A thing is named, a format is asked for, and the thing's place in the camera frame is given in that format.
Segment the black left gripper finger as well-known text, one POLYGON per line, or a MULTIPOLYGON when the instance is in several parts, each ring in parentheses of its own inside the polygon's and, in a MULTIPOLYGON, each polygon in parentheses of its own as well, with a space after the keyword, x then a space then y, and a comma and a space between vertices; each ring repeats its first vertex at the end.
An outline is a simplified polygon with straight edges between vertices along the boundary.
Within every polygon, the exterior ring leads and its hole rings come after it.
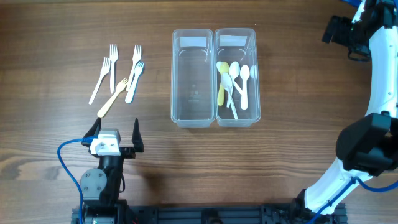
POLYGON ((83 136, 82 143, 92 143, 92 141, 98 137, 100 130, 101 130, 101 118, 97 118, 92 127, 83 136))
POLYGON ((139 121, 136 118, 134 121, 134 128, 132 132, 132 139, 131 139, 134 147, 135 152, 144 152, 144 143, 141 138, 141 133, 139 130, 139 121))

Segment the pale blue plastic fork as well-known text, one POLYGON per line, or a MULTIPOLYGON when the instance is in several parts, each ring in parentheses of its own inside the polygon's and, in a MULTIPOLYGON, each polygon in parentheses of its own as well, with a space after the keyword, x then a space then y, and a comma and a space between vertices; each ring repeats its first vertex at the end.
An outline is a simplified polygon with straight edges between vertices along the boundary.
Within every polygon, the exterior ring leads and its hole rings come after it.
POLYGON ((138 62, 134 69, 134 79, 132 81, 130 89, 128 90, 128 93, 125 98, 126 103, 132 103, 132 101, 133 101, 134 94, 136 91, 136 86, 138 83, 138 79, 139 79, 143 69, 144 69, 144 62, 138 62))

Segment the beige plastic spoon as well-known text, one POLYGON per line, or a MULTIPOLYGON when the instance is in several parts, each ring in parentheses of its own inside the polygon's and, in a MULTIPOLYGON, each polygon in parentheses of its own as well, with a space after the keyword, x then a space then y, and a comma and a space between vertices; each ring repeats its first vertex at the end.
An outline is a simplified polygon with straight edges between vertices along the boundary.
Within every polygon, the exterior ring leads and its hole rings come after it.
MULTIPOLYGON (((226 62, 217 62, 216 67, 220 75, 224 73, 229 73, 229 65, 226 62)), ((224 103, 224 88, 222 83, 220 83, 220 87, 218 90, 217 104, 218 106, 222 106, 224 103)))

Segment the white thin plastic spoon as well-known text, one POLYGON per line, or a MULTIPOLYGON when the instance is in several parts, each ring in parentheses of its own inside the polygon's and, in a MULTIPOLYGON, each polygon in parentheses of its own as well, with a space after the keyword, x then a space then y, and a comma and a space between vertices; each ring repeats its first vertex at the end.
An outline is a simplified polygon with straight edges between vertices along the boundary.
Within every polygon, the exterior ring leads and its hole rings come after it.
POLYGON ((235 105, 234 105, 234 102, 233 102, 233 97, 232 97, 233 82, 232 82, 232 79, 231 79, 231 77, 230 77, 230 75, 228 73, 223 73, 221 75, 221 84, 223 85, 223 88, 228 93, 228 99, 230 101, 230 107, 231 107, 231 110, 233 112, 234 119, 237 120, 238 116, 237 116, 236 108, 235 108, 235 105))

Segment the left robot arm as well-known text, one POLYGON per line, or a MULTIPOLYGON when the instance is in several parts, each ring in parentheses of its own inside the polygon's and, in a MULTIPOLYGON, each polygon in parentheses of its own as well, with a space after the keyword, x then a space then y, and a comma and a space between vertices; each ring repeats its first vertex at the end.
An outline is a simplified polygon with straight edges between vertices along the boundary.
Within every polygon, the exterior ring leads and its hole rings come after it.
POLYGON ((82 145, 99 159, 97 168, 86 171, 80 179, 82 203, 72 223, 138 223, 138 217, 119 194, 125 190, 123 164, 144 152, 139 122, 134 121, 132 146, 120 145, 118 129, 103 129, 101 118, 83 136, 82 145))

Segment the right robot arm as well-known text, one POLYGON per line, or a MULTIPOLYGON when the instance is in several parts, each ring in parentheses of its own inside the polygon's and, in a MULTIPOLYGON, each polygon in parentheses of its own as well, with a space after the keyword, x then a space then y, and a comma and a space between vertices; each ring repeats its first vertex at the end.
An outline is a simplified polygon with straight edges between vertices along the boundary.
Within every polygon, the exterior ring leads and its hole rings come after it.
POLYGON ((350 1, 353 18, 332 16, 322 42, 334 42, 356 54, 356 62, 371 62, 371 94, 363 118, 343 129, 336 159, 320 179, 294 198, 289 219, 301 223, 330 221, 337 205, 357 186, 371 192, 366 181, 397 168, 397 1, 350 1))

